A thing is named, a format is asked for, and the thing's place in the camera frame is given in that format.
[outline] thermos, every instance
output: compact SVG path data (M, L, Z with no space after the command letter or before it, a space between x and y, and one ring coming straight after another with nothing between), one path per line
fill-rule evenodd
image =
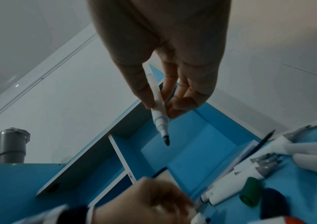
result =
M0 163L24 163L30 134L19 128L0 131Z

